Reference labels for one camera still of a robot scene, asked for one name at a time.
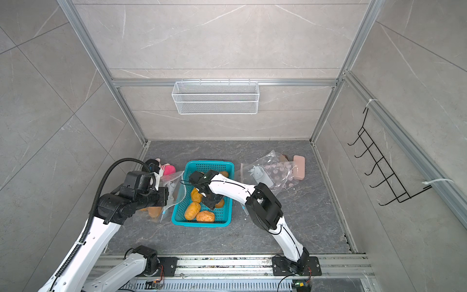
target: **pink plush toy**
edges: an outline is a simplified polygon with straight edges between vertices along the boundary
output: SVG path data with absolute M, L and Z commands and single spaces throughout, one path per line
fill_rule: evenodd
M 164 175 L 169 175 L 169 174 L 172 174 L 172 173 L 175 173 L 175 172 L 176 172 L 175 166 L 170 165 L 170 164 L 168 164 L 168 163 L 162 165 L 162 166 L 161 166 L 161 169 L 164 170 Z

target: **wall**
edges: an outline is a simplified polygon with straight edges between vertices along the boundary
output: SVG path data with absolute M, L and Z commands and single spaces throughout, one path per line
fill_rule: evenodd
M 386 1 L 353 73 L 467 194 L 467 2 Z
M 257 114 L 224 115 L 178 114 L 172 87 L 122 87 L 121 91 L 148 139 L 308 140 L 331 89 L 262 86 Z
M 0 290 L 37 291 L 141 144 L 55 0 L 2 3 L 0 99 Z
M 368 6 L 250 3 L 75 0 L 113 77 L 140 79 L 336 78 Z M 262 87 L 258 114 L 227 116 L 179 115 L 170 88 L 122 88 L 148 139 L 308 139 L 330 90 Z
M 464 192 L 466 8 L 461 1 L 386 1 L 352 68 Z M 442 199 L 428 190 L 380 206 L 394 198 L 389 187 L 369 187 L 383 180 L 381 173 L 365 175 L 373 159 L 368 152 L 354 157 L 366 149 L 361 141 L 348 145 L 357 138 L 364 108 L 344 85 L 317 141 L 358 251 L 368 254 L 384 291 L 465 290 L 467 231 Z M 365 125 L 407 191 L 421 191 L 425 179 L 371 113 Z

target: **wire basket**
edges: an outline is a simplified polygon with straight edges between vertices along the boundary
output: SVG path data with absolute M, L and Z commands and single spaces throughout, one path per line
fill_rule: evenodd
M 179 114 L 256 114 L 260 89 L 250 81 L 179 81 L 172 98 Z

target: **blue basket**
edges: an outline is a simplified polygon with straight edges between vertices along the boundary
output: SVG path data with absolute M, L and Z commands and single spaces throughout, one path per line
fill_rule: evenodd
M 172 214 L 172 222 L 175 225 L 186 226 L 186 227 L 225 227 L 230 224 L 232 220 L 232 199 L 224 197 L 225 204 L 222 208 L 215 208 L 214 211 L 206 207 L 201 203 L 201 211 L 213 212 L 216 216 L 214 223 L 199 223 L 196 220 L 188 221 L 185 219 L 185 211 L 188 206 L 193 202 L 191 200 L 191 191 L 193 186 L 188 184 L 188 178 L 195 171 L 206 173 L 208 170 L 214 171 L 227 171 L 229 178 L 234 178 L 234 164 L 225 161 L 214 161 L 214 160 L 195 160 L 190 161 L 186 164 L 185 173 L 183 179 L 185 180 L 186 196 L 183 201 L 175 205 L 174 212 Z

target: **black wire rack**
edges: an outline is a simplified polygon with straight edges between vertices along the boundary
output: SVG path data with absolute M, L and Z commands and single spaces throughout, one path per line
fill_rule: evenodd
M 372 159 L 374 160 L 375 164 L 373 165 L 373 168 L 372 168 L 371 172 L 370 172 L 370 173 L 366 173 L 366 172 L 365 172 L 365 175 L 367 175 L 367 176 L 371 175 L 371 174 L 373 173 L 373 171 L 375 170 L 376 167 L 378 167 L 379 171 L 381 172 L 381 174 L 382 174 L 384 180 L 383 180 L 382 182 L 378 183 L 378 184 L 375 185 L 375 186 L 370 185 L 370 187 L 371 187 L 371 188 L 376 188 L 376 187 L 379 187 L 382 183 L 386 182 L 386 183 L 388 184 L 389 188 L 391 189 L 391 192 L 392 192 L 393 195 L 394 195 L 394 199 L 392 199 L 391 201 L 387 202 L 386 204 L 381 204 L 381 203 L 379 203 L 379 205 L 380 205 L 380 206 L 385 206 L 385 205 L 387 205 L 387 204 L 389 204 L 389 203 L 394 202 L 395 200 L 397 200 L 399 203 L 402 203 L 402 202 L 407 201 L 408 199 L 412 199 L 413 197 L 415 197 L 415 196 L 417 196 L 417 195 L 423 193 L 423 192 L 426 191 L 426 190 L 431 189 L 432 186 L 431 186 L 431 185 L 427 185 L 426 187 L 423 188 L 423 190 L 419 191 L 419 192 L 416 193 L 415 195 L 410 195 L 410 194 L 407 192 L 407 190 L 405 189 L 405 187 L 404 187 L 404 185 L 402 184 L 401 180 L 399 179 L 399 177 L 396 175 L 396 173 L 395 173 L 394 170 L 392 169 L 392 166 L 391 166 L 391 165 L 389 164 L 389 162 L 386 160 L 386 157 L 383 155 L 383 153 L 382 153 L 381 150 L 379 149 L 378 145 L 376 145 L 376 143 L 375 143 L 375 142 L 373 141 L 373 139 L 371 138 L 370 134 L 369 134 L 369 133 L 367 132 L 367 130 L 365 129 L 365 121 L 367 120 L 368 108 L 365 108 L 365 110 L 363 111 L 363 114 L 365 115 L 365 118 L 363 119 L 363 123 L 362 123 L 362 125 L 361 125 L 360 130 L 358 130 L 358 132 L 357 132 L 357 133 L 358 133 L 357 139 L 356 139 L 352 144 L 349 144 L 349 143 L 347 143 L 347 144 L 348 144 L 349 146 L 352 146 L 352 145 L 354 145 L 355 143 L 357 143 L 358 140 L 361 140 L 362 143 L 363 143 L 363 145 L 365 145 L 366 150 L 365 150 L 360 156 L 354 155 L 355 158 L 360 158 L 360 157 L 362 157 L 366 152 L 368 152 L 368 153 L 371 155 Z M 371 143 L 370 143 L 369 145 L 367 145 L 367 142 L 365 142 L 365 141 L 363 140 L 363 138 L 362 138 L 362 135 L 363 135 L 363 134 L 366 134 L 366 136 L 368 136 L 368 139 L 371 141 Z M 372 147 L 372 146 L 374 146 L 373 148 L 375 148 L 375 149 L 377 150 L 377 152 L 379 152 L 379 154 L 381 155 L 381 158 L 380 158 L 380 159 L 376 160 L 376 158 L 375 158 L 376 155 L 373 155 L 373 153 L 371 152 L 370 147 Z M 380 162 L 383 162 L 383 161 L 384 161 L 384 162 L 388 165 L 388 167 L 390 168 L 390 171 L 389 171 L 389 173 L 387 173 L 387 176 L 384 174 L 384 172 L 382 171 L 381 166 L 380 166 Z M 388 180 L 389 180 L 390 178 L 392 178 L 392 177 L 394 177 L 394 178 L 396 179 L 396 181 L 397 181 L 397 182 L 400 184 L 400 186 L 402 187 L 402 194 L 397 195 L 396 192 L 394 191 L 393 186 L 389 183 Z

